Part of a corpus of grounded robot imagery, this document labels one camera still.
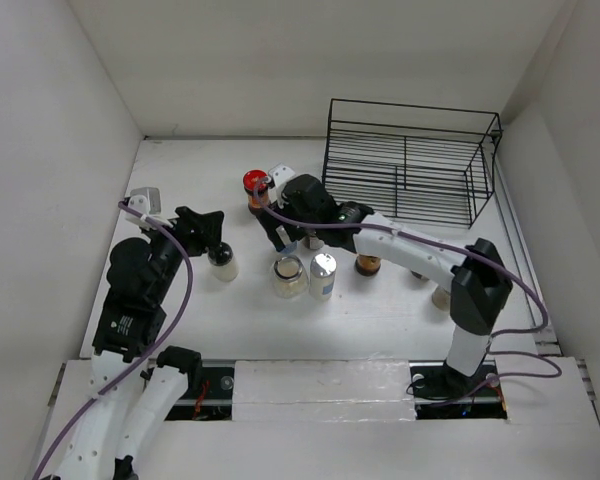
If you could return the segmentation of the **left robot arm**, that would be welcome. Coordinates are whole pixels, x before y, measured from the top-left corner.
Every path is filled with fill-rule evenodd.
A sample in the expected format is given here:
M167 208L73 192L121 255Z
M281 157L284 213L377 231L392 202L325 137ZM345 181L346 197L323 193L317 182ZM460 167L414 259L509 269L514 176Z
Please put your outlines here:
M192 260L222 247L224 214L186 206L162 218L135 195L118 207L142 236L111 250L109 290L93 338L89 396L49 445L34 471L67 444L52 479L134 479L134 464L182 396L202 387L198 352L166 345L185 313Z

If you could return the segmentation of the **silver lid spice shaker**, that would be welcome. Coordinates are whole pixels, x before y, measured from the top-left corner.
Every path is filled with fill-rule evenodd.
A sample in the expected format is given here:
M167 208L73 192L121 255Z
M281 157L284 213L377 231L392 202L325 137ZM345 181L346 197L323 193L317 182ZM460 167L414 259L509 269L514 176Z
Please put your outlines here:
M291 239L284 226L278 227L276 231L278 232L279 238L283 244L280 252L283 254L294 252L297 248L297 241Z

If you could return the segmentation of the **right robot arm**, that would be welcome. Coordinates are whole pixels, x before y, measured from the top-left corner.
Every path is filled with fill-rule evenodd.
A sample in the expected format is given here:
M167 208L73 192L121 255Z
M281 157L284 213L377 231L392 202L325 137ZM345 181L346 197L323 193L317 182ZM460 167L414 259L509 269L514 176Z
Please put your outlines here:
M401 266L449 294L455 327L434 384L445 399L473 390L494 325L512 290L495 245L479 238L472 245L458 247L410 230L368 205L337 202L309 174L285 177L277 185L276 202L267 204L262 195L273 183L263 177L251 194L261 210L258 220L277 250L314 234L330 247Z

